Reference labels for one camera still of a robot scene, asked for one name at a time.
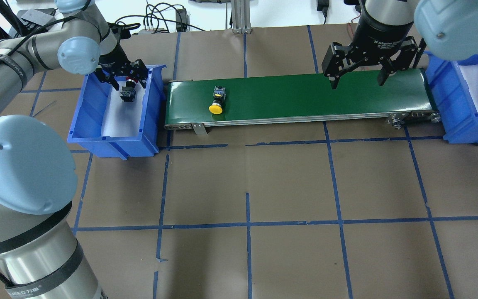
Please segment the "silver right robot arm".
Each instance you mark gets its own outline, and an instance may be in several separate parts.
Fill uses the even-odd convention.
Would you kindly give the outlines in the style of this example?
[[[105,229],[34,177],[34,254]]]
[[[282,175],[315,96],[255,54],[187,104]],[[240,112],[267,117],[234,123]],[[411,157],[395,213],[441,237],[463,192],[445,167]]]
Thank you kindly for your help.
[[[478,55],[478,0],[346,0],[360,8],[347,46],[332,42],[321,68],[336,89],[342,76],[381,66],[378,84],[415,67],[426,48],[447,61]]]

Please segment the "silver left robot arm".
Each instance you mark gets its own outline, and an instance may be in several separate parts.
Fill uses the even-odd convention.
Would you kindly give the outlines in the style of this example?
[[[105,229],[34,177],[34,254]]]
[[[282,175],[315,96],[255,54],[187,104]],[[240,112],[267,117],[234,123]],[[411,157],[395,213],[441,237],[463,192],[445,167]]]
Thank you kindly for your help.
[[[61,19],[26,36],[0,40],[0,114],[41,71],[63,68],[114,83],[146,84],[148,69],[131,62],[122,35],[93,0],[57,0]],[[0,115],[0,281],[12,299],[105,299],[66,218],[77,175],[72,153],[42,121]]]

